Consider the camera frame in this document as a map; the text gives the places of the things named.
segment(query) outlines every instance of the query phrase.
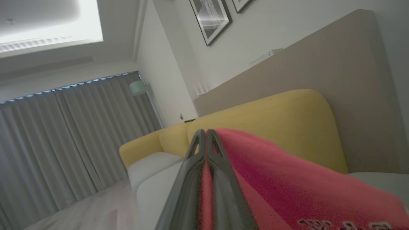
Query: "pink cloth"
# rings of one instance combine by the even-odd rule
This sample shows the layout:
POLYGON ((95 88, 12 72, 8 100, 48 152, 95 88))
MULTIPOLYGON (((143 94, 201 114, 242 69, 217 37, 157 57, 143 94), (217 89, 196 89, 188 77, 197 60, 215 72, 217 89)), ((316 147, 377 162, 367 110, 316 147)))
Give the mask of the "pink cloth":
MULTIPOLYGON (((255 135, 216 132, 260 230, 409 229, 409 217, 397 197, 294 157, 255 135)), ((206 168, 205 180, 211 184, 206 168)), ((208 215, 202 221, 212 223, 208 215)))

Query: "sofa seat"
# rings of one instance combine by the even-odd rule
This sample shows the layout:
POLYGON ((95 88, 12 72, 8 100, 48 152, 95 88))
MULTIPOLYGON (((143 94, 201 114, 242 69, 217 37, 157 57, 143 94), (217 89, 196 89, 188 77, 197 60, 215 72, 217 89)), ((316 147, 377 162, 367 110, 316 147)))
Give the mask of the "sofa seat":
POLYGON ((182 163, 157 173, 139 186, 136 194, 138 230, 155 229, 182 163))
POLYGON ((128 167, 132 193, 136 195, 138 187, 144 181, 181 161, 183 161, 181 156, 158 152, 133 163, 128 167))

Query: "ceiling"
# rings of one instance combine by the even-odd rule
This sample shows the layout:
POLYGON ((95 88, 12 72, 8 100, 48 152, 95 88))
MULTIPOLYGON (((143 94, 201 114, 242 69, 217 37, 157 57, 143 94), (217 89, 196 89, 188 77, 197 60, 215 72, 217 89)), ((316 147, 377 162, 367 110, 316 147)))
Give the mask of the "ceiling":
MULTIPOLYGON (((58 28, 81 17, 89 0, 0 0, 1 36, 27 30, 58 28), (10 25, 7 19, 14 19, 10 25)), ((74 65, 132 60, 139 0, 98 0, 103 41, 31 52, 0 59, 0 84, 21 76, 74 65)))
POLYGON ((0 0, 0 37, 72 23, 80 16, 77 1, 0 0), (14 19, 12 26, 7 19, 14 19))

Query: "gray curtain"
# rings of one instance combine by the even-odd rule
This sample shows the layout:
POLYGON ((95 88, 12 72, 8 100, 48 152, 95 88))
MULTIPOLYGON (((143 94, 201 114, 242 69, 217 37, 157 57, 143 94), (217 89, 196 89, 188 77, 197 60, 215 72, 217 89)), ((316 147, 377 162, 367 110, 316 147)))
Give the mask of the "gray curtain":
POLYGON ((29 226, 126 178, 119 147, 158 130, 137 73, 0 105, 0 230, 29 226))

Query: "picture frame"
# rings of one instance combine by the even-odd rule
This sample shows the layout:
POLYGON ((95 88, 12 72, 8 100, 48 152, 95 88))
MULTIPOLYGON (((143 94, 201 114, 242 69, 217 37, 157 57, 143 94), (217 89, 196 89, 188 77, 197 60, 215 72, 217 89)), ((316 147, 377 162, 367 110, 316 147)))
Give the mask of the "picture frame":
POLYGON ((233 22, 225 0, 189 0, 206 46, 210 46, 233 22))
POLYGON ((232 0, 238 14, 242 13, 253 0, 232 0))

